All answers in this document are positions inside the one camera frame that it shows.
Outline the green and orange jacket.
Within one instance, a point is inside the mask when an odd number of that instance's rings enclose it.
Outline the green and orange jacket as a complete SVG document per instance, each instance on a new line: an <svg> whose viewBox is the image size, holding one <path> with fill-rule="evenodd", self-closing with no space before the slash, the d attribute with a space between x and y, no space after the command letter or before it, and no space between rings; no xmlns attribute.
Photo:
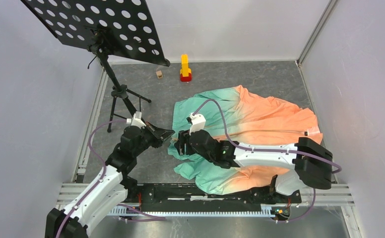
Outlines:
<svg viewBox="0 0 385 238"><path fill-rule="evenodd" d="M199 111L206 119L205 130L217 140L233 140L255 145L281 145L309 137L321 143L318 120L313 111L275 97L261 97L243 86L217 89L195 94L176 102L173 125L175 132L187 130L187 117ZM286 169L267 166L223 169L194 155L180 156L174 145L168 154L180 160L175 173L185 179L194 180L202 191L225 195L263 187L270 184L276 174Z"/></svg>

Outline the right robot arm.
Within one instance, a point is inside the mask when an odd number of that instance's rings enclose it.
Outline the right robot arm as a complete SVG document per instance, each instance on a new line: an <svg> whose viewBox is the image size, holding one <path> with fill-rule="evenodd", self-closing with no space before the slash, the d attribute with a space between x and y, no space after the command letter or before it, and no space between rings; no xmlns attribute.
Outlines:
<svg viewBox="0 0 385 238"><path fill-rule="evenodd" d="M282 202L305 186L323 190L332 186L332 153L308 137L285 145L252 145L218 141L205 130L182 130L175 148L179 155L197 154L224 169L249 166L287 169L283 175L274 175L269 184L268 194L274 202Z"/></svg>

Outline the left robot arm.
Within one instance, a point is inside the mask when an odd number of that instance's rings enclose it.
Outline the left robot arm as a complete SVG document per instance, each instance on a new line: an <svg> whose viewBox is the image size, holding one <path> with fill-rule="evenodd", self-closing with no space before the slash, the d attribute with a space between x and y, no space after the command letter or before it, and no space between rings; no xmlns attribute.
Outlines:
<svg viewBox="0 0 385 238"><path fill-rule="evenodd" d="M53 208L48 213L45 237L87 238L115 206L134 201L137 181L128 174L136 166L137 157L149 147L161 147L174 133L149 122L130 123L87 188L63 209Z"/></svg>

